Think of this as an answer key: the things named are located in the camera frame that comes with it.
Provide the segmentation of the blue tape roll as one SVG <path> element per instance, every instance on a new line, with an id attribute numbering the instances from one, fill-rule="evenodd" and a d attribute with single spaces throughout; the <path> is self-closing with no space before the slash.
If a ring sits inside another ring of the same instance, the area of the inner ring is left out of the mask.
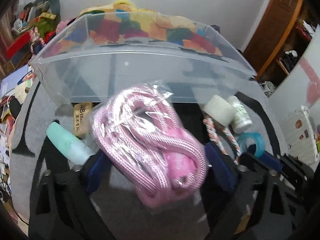
<path id="1" fill-rule="evenodd" d="M 237 140 L 242 153 L 249 152 L 256 158 L 260 158 L 265 153 L 265 142 L 258 132 L 242 133 Z"/>

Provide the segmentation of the white pill bottle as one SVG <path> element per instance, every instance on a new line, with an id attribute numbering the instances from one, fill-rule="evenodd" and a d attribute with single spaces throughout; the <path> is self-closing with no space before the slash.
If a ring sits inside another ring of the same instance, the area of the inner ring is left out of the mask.
<path id="1" fill-rule="evenodd" d="M 229 96 L 227 102 L 236 110 L 235 117 L 231 122 L 232 130 L 236 134 L 244 133 L 252 126 L 252 120 L 249 114 L 236 96 Z"/>

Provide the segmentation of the mint green bottle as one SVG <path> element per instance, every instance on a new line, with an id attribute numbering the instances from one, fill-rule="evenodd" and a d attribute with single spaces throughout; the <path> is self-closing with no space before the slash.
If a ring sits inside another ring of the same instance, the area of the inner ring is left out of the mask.
<path id="1" fill-rule="evenodd" d="M 95 155 L 85 143 L 63 128 L 57 122 L 52 122 L 46 135 L 57 150 L 75 165 L 84 165 L 88 159 Z"/>

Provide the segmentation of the white suitcase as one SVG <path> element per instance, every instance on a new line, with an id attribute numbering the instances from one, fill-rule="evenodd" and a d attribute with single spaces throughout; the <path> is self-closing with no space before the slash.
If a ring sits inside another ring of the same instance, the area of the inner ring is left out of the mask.
<path id="1" fill-rule="evenodd" d="M 309 108 L 300 106 L 279 122 L 288 145 L 288 154 L 306 165 L 319 159 L 315 133 L 309 120 Z"/>

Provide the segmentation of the grey black blanket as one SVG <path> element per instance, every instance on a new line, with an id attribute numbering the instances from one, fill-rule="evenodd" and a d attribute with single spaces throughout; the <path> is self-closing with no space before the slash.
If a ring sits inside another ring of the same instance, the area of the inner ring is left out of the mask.
<path id="1" fill-rule="evenodd" d="M 262 104 L 278 137 L 278 152 L 286 153 L 288 147 L 283 132 L 257 81 L 247 80 L 238 92 Z M 51 160 L 62 163 L 59 160 L 62 155 L 45 141 L 46 129 L 57 120 L 64 128 L 72 130 L 73 104 L 56 104 L 40 80 L 36 80 L 22 105 L 12 139 L 10 181 L 14 207 L 24 218 L 30 215 L 31 185 L 39 155 L 46 154 L 42 171 L 48 169 Z M 204 104 L 174 102 L 185 128 L 202 143 L 206 142 L 200 116 L 200 107 Z M 209 231 L 198 193 L 178 207 L 153 216 L 138 199 L 132 184 L 116 168 L 103 176 L 92 198 L 117 239 L 202 239 Z"/>

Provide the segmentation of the white shoes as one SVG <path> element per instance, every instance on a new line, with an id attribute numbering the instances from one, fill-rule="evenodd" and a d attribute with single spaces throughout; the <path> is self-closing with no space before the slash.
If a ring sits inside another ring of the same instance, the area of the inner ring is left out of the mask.
<path id="1" fill-rule="evenodd" d="M 274 84 L 270 81 L 265 81 L 260 83 L 260 86 L 264 92 L 264 94 L 269 98 L 273 92 L 276 90 L 276 87 L 274 86 Z"/>

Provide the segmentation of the white gauze roll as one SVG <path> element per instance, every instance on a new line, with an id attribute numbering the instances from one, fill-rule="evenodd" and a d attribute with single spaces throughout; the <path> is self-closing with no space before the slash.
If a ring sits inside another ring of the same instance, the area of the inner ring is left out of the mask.
<path id="1" fill-rule="evenodd" d="M 225 127 L 230 125 L 236 115 L 236 109 L 216 94 L 204 106 L 203 111 Z"/>

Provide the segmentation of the white blue booklet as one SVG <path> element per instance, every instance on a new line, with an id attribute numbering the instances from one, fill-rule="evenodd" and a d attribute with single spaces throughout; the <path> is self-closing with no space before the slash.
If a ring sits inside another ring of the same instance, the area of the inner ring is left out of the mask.
<path id="1" fill-rule="evenodd" d="M 7 94 L 9 91 L 14 89 L 17 86 L 20 79 L 22 79 L 30 71 L 32 71 L 31 66 L 26 64 L 23 67 L 19 68 L 18 70 L 12 72 L 7 77 L 5 77 L 1 81 L 1 98 L 5 96 L 5 94 Z"/>

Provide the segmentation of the wooden shelf unit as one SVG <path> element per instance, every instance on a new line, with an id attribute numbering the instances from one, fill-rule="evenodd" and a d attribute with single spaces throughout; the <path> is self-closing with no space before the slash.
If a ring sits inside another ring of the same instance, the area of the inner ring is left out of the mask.
<path id="1" fill-rule="evenodd" d="M 306 51 L 318 24 L 319 20 L 310 6 L 304 0 L 298 0 L 288 25 L 257 71 L 256 79 L 280 84 Z"/>

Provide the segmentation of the brown wooden door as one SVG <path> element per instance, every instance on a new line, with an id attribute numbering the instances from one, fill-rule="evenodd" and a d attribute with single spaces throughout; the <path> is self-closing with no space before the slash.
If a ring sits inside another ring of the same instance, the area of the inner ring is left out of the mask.
<path id="1" fill-rule="evenodd" d="M 299 16 L 303 0 L 270 0 L 265 13 L 248 43 L 244 57 L 257 72 L 265 74 Z"/>

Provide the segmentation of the clear plastic storage box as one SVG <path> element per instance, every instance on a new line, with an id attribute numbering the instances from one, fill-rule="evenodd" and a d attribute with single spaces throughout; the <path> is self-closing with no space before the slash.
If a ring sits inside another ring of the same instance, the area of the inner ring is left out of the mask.
<path id="1" fill-rule="evenodd" d="M 46 57 L 78 19 L 58 33 L 31 61 L 37 77 L 58 105 L 102 102 L 131 86 L 162 81 L 174 102 L 207 103 L 235 94 L 256 75 L 254 68 L 217 30 L 195 22 L 222 56 L 197 53 L 170 42 L 132 38 L 122 44 L 79 48 Z"/>

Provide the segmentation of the pink rabbit toy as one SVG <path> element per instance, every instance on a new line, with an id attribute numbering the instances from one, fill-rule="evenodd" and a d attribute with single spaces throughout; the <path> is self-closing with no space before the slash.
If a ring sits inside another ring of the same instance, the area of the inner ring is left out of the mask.
<path id="1" fill-rule="evenodd" d="M 35 27 L 29 31 L 30 34 L 30 51 L 33 55 L 37 55 L 45 46 L 43 38 L 40 36 L 38 28 Z"/>

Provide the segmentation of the red box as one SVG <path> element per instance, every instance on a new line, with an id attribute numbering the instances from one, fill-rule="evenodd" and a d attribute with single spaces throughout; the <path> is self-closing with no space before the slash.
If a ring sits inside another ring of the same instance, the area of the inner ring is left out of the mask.
<path id="1" fill-rule="evenodd" d="M 30 41 L 30 33 L 26 31 L 20 37 L 16 38 L 14 42 L 7 48 L 6 57 L 10 60 L 23 46 Z"/>

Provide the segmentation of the pink knit hat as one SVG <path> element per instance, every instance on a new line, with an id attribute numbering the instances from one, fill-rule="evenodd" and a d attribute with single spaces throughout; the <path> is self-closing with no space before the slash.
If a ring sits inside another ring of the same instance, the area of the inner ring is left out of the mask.
<path id="1" fill-rule="evenodd" d="M 69 22 L 70 20 L 59 22 L 55 30 L 56 34 L 60 33 L 63 29 L 65 29 L 68 26 Z"/>

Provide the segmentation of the colourful patchwork quilt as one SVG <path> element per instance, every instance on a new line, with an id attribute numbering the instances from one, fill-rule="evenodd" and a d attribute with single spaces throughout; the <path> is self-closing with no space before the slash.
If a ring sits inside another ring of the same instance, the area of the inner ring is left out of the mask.
<path id="1" fill-rule="evenodd" d="M 86 41 L 96 46 L 122 44 L 132 38 L 170 42 L 197 53 L 222 56 L 221 50 L 204 36 L 192 20 L 126 5 L 105 5 L 83 10 L 75 26 L 53 43 L 45 56 L 79 48 Z"/>

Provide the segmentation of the grey green cushion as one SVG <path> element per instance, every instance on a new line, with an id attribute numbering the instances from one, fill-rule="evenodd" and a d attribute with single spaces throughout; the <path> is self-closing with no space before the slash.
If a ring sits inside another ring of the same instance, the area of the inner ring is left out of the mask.
<path id="1" fill-rule="evenodd" d="M 55 23 L 59 23 L 61 21 L 60 15 L 60 0 L 35 0 L 34 5 L 38 5 L 40 3 L 45 3 L 45 8 L 47 8 L 47 12 L 56 15 L 54 20 Z"/>

